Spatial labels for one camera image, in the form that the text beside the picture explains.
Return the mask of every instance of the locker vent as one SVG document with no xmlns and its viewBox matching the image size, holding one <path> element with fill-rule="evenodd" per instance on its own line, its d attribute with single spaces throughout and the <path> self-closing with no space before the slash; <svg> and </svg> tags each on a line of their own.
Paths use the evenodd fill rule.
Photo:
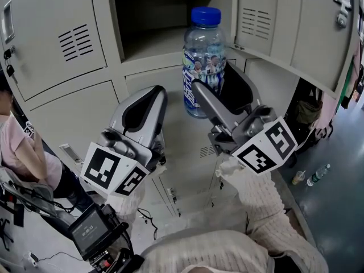
<svg viewBox="0 0 364 273">
<path fill-rule="evenodd" d="M 244 34 L 269 39 L 271 18 L 268 12 L 243 8 L 241 31 Z"/>
<path fill-rule="evenodd" d="M 200 158 L 206 157 L 208 155 L 215 154 L 215 150 L 213 146 L 203 147 L 200 149 Z"/>
<path fill-rule="evenodd" d="M 87 24 L 61 34 L 58 39 L 65 61 L 93 52 Z"/>
</svg>

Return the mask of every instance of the pink shirt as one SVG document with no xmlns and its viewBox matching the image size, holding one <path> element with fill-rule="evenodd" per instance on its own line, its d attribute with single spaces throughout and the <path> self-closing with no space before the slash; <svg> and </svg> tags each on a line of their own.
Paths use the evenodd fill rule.
<svg viewBox="0 0 364 273">
<path fill-rule="evenodd" d="M 27 167 L 16 157 L 15 151 L 19 147 L 21 141 L 26 138 L 32 147 L 34 141 L 22 129 L 19 122 L 14 116 L 0 115 L 0 122 L 4 122 L 0 135 L 0 150 L 4 166 L 12 169 L 16 174 L 24 177 L 31 176 L 31 172 Z M 54 189 L 57 188 L 62 175 L 61 161 L 44 152 L 45 161 L 47 162 L 47 178 L 45 181 Z"/>
</svg>

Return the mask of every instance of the knit sweater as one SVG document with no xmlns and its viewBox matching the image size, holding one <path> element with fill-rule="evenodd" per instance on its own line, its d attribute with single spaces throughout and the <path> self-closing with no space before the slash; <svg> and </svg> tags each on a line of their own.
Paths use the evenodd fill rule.
<svg viewBox="0 0 364 273">
<path fill-rule="evenodd" d="M 289 223 L 270 173 L 257 177 L 248 169 L 233 169 L 220 171 L 220 176 L 238 190 L 250 219 L 248 235 L 233 230 L 176 233 L 145 250 L 145 261 L 137 272 L 187 273 L 196 267 L 216 273 L 272 272 L 274 261 L 269 254 L 283 252 L 299 259 L 296 264 L 300 263 L 302 272 L 328 272 L 322 255 Z M 110 197 L 108 202 L 120 219 L 131 224 L 142 198 L 143 189 L 136 189 L 131 198 Z M 115 248 L 122 245 L 118 242 Z"/>
</svg>

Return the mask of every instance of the shelf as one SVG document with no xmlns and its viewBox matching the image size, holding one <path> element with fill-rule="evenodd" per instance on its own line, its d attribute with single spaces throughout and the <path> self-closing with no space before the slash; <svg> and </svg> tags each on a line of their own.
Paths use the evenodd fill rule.
<svg viewBox="0 0 364 273">
<path fill-rule="evenodd" d="M 181 52 L 185 27 L 148 30 L 122 39 L 126 61 Z"/>
</svg>

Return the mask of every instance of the person's arm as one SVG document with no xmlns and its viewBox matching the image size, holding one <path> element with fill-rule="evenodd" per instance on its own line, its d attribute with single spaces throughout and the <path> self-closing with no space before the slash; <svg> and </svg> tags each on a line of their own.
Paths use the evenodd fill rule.
<svg viewBox="0 0 364 273">
<path fill-rule="evenodd" d="M 42 139 L 36 132 L 34 135 L 34 149 L 27 138 L 23 138 L 15 150 L 15 156 L 27 167 L 37 179 L 47 178 L 47 162 L 44 156 Z"/>
<path fill-rule="evenodd" d="M 291 226 L 270 173 L 258 177 L 247 168 L 226 171 L 220 175 L 239 192 L 240 201 L 250 219 L 251 239 L 269 253 L 295 252 L 309 272 L 328 272 L 327 263 L 319 251 Z"/>
</svg>

